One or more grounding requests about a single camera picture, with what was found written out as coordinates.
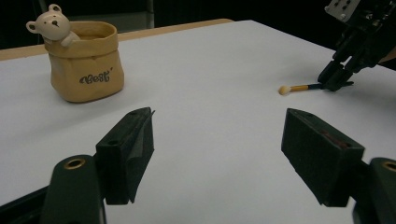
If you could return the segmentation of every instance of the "teddy bear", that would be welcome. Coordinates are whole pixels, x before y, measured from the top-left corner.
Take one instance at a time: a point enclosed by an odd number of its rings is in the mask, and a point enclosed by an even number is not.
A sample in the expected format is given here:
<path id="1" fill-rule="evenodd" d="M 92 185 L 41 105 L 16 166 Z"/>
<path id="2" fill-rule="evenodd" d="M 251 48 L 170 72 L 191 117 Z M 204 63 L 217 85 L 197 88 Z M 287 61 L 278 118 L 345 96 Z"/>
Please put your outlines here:
<path id="1" fill-rule="evenodd" d="M 49 5 L 49 11 L 38 16 L 35 21 L 28 21 L 26 28 L 33 34 L 41 34 L 48 44 L 61 41 L 61 45 L 67 48 L 73 40 L 80 40 L 78 35 L 71 31 L 70 20 L 55 4 Z"/>

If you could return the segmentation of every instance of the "robotic hand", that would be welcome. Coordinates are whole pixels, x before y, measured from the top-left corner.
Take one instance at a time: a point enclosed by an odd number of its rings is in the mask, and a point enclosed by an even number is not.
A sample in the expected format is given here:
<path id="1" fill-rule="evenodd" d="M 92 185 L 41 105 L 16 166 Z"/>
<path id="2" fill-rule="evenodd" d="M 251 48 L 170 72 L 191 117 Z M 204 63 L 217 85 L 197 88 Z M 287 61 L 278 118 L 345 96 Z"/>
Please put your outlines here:
<path id="1" fill-rule="evenodd" d="M 332 61 L 318 76 L 323 89 L 338 91 L 353 74 L 374 67 L 396 46 L 396 2 L 392 0 L 332 0 L 328 14 L 347 28 Z"/>

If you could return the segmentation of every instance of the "tan container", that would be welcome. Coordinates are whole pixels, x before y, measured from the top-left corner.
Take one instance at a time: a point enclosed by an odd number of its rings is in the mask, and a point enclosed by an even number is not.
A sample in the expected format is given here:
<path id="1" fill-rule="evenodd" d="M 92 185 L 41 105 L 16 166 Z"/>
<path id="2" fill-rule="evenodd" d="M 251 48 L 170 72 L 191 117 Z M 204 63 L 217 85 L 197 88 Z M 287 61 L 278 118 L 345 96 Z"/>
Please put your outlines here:
<path id="1" fill-rule="evenodd" d="M 52 87 L 68 102 L 98 100 L 122 90 L 124 73 L 117 28 L 102 21 L 72 21 L 80 40 L 63 47 L 45 44 L 51 64 Z"/>

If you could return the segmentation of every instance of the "brush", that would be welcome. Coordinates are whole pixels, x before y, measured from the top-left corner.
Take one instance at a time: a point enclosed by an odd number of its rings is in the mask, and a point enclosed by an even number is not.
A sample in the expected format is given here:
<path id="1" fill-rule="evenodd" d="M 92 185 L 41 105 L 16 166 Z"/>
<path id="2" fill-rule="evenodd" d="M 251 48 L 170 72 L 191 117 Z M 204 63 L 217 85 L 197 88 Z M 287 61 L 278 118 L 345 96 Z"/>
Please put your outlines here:
<path id="1" fill-rule="evenodd" d="M 353 85 L 352 81 L 346 82 L 344 86 L 351 86 Z M 323 89 L 323 84 L 309 84 L 309 85 L 301 85 L 301 86 L 281 86 L 278 90 L 279 94 L 286 95 L 291 91 L 308 91 L 308 90 L 321 90 Z"/>

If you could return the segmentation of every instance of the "white tabletop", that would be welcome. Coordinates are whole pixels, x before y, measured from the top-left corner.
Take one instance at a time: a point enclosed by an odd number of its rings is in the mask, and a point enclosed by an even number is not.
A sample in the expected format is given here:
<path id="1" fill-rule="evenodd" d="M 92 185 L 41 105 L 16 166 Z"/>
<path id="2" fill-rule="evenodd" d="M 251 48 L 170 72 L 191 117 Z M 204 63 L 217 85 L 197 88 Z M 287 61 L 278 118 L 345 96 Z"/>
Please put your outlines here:
<path id="1" fill-rule="evenodd" d="M 106 205 L 116 223 L 352 223 L 327 208 L 281 151 L 286 109 L 317 115 L 396 158 L 396 74 L 363 69 L 337 92 L 278 94 L 315 83 L 333 51 L 255 21 L 120 42 L 124 89 L 87 104 L 64 101 L 40 55 L 0 62 L 0 204 L 50 182 L 53 167 L 95 145 L 128 112 L 149 106 L 155 151 L 135 203 Z"/>

